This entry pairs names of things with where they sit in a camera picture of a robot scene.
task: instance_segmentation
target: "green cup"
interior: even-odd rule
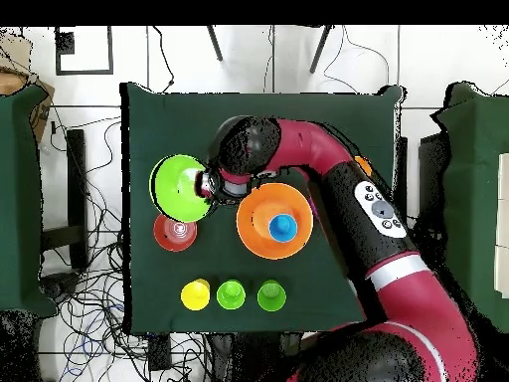
[[[258,291],[258,304],[267,312],[280,310],[286,302],[286,292],[276,280],[267,280]]]
[[[240,282],[237,280],[228,280],[219,286],[216,297],[221,307],[234,310],[244,304],[246,292]]]

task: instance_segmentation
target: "red robot arm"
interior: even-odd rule
[[[243,154],[229,155],[233,145],[236,150],[243,145]],[[230,184],[284,167],[303,169],[318,187],[316,199],[344,257],[347,277],[355,290],[373,288],[383,311],[383,319],[363,334],[396,336],[409,344],[421,361],[424,382],[475,381],[477,351],[465,319],[409,239],[405,219],[342,139],[311,122],[245,117],[222,134],[219,157],[221,176]],[[233,165],[236,159],[243,164]],[[373,303],[361,294],[358,299],[370,314]]]

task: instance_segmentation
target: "black frame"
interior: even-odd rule
[[[107,32],[107,59],[108,59],[108,68],[104,70],[96,70],[96,71],[63,71],[61,69],[61,56],[65,54],[73,54],[74,46],[72,46],[71,53],[63,53],[60,51],[59,46],[57,46],[55,51],[55,69],[57,76],[69,76],[69,75],[113,75],[113,41],[111,36],[111,27],[106,27]],[[55,27],[55,40],[59,38],[61,34],[60,27]]]

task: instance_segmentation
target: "table leg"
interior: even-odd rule
[[[316,71],[316,65],[318,65],[318,61],[320,60],[320,56],[322,55],[323,47],[325,46],[325,42],[327,41],[327,37],[329,36],[329,32],[331,29],[332,25],[325,25],[325,28],[323,29],[322,37],[320,38],[320,42],[318,43],[316,53],[314,54],[311,69],[309,69],[309,72],[311,74],[314,74],[314,71]]]
[[[214,50],[216,51],[216,56],[220,62],[223,61],[223,56],[221,54],[221,49],[219,48],[218,39],[216,38],[216,32],[214,31],[214,25],[207,25],[207,29],[209,30],[209,35],[211,36],[211,41],[214,46]]]

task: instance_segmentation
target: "control buttons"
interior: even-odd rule
[[[407,235],[393,206],[384,200],[383,195],[372,182],[367,180],[359,182],[355,186],[354,196],[366,217],[382,236],[402,239]]]
[[[391,205],[386,201],[377,201],[371,206],[371,211],[378,218],[393,218],[394,210]]]

